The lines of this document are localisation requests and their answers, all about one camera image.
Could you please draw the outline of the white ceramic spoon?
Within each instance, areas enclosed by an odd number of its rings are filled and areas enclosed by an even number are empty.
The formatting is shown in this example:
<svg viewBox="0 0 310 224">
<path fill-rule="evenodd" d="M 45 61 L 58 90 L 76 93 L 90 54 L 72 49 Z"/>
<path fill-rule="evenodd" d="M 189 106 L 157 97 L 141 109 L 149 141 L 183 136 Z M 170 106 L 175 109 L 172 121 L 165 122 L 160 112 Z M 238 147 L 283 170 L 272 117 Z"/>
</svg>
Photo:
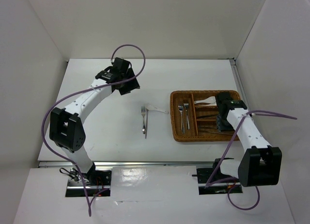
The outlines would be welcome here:
<svg viewBox="0 0 310 224">
<path fill-rule="evenodd" d="M 169 111 L 167 111 L 167 110 L 165 110 L 163 108 L 158 108 L 158 107 L 156 107 L 154 105 L 151 105 L 151 104 L 147 104 L 146 108 L 149 111 L 158 111 L 158 112 L 162 112 L 162 113 L 165 113 L 165 114 L 169 114 Z"/>
<path fill-rule="evenodd" d="M 195 104 L 199 104 L 199 103 L 213 104 L 215 102 L 216 102 L 215 96 L 211 96 L 211 97 L 208 97 L 208 98 L 203 99 L 203 100 L 196 100 L 196 101 L 194 101 Z"/>
<path fill-rule="evenodd" d="M 214 103 L 195 103 L 195 106 L 216 106 L 216 102 Z"/>
</svg>

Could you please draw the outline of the silver fork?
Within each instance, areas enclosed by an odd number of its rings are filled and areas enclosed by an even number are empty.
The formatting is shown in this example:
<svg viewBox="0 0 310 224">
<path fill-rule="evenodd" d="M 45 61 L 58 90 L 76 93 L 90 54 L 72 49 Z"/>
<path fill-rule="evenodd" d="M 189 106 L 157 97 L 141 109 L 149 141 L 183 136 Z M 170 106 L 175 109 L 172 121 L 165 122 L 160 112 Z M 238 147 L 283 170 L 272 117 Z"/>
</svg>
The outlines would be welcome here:
<svg viewBox="0 0 310 224">
<path fill-rule="evenodd" d="M 142 133 L 146 134 L 146 125 L 145 125 L 146 108 L 145 106 L 141 107 L 141 115 L 142 115 Z"/>
<path fill-rule="evenodd" d="M 184 103 L 184 108 L 186 111 L 186 126 L 187 126 L 187 129 L 189 130 L 190 129 L 190 123 L 189 123 L 189 117 L 188 117 L 189 103 Z"/>
<path fill-rule="evenodd" d="M 184 106 L 182 104 L 178 105 L 178 109 L 181 115 L 181 131 L 182 134 L 185 134 L 185 126 L 184 126 L 184 120 L 183 120 L 183 110 L 184 110 Z"/>
</svg>

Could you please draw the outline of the silver knife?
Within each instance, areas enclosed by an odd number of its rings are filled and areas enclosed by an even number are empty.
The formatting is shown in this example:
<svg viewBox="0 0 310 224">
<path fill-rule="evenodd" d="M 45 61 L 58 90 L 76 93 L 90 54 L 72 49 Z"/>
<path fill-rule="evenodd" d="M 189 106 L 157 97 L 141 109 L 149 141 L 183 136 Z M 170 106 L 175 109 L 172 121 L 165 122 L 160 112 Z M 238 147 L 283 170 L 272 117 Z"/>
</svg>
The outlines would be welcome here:
<svg viewBox="0 0 310 224">
<path fill-rule="evenodd" d="M 148 112 L 149 110 L 146 108 L 146 117 L 145 117 L 145 127 L 146 127 L 146 130 L 145 130 L 145 139 L 147 138 L 147 133 L 148 133 Z"/>
</svg>

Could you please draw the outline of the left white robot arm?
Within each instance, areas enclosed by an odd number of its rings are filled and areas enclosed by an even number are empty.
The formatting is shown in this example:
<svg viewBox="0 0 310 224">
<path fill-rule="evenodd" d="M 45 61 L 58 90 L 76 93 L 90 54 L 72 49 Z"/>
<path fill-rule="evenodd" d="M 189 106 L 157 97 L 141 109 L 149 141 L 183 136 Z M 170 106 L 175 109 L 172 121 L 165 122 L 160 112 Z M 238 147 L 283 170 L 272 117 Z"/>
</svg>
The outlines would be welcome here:
<svg viewBox="0 0 310 224">
<path fill-rule="evenodd" d="M 89 91 L 83 92 L 64 108 L 56 107 L 50 113 L 49 138 L 62 148 L 68 159 L 76 163 L 74 168 L 80 169 L 78 178 L 85 185 L 94 183 L 96 169 L 84 148 L 86 134 L 83 123 L 103 99 L 110 96 L 115 90 L 124 95 L 134 89 L 139 89 L 140 85 L 136 79 L 118 85 L 108 85 L 134 76 L 131 62 L 115 58 L 111 66 L 95 76 L 89 86 Z"/>
</svg>

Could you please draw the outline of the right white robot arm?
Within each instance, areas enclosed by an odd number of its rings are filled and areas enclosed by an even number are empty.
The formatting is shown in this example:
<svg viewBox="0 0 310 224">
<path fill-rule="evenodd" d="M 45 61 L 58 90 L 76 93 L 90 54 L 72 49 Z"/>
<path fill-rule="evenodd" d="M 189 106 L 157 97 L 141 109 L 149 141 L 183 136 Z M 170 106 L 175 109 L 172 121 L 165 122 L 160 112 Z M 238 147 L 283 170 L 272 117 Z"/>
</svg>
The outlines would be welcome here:
<svg viewBox="0 0 310 224">
<path fill-rule="evenodd" d="M 242 100 L 234 100 L 229 92 L 216 95 L 219 114 L 217 128 L 237 131 L 244 149 L 241 161 L 230 158 L 216 159 L 211 170 L 212 178 L 223 181 L 227 176 L 239 179 L 244 187 L 276 185 L 279 181 L 282 152 L 272 147 L 257 129 L 247 106 Z"/>
</svg>

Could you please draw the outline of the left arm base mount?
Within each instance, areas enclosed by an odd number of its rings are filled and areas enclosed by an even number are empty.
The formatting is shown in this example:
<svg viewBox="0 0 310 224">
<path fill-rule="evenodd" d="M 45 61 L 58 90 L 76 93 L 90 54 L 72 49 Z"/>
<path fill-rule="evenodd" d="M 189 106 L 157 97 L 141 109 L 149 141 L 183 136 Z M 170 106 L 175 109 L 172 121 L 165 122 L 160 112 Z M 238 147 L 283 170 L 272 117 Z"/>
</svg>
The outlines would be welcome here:
<svg viewBox="0 0 310 224">
<path fill-rule="evenodd" d="M 66 197 L 85 197 L 82 179 L 78 172 L 72 168 L 70 170 L 60 168 L 59 172 L 68 177 L 66 187 Z M 110 196 L 112 170 L 96 171 L 94 179 L 84 179 L 88 196 L 94 196 L 100 192 L 98 196 Z"/>
</svg>

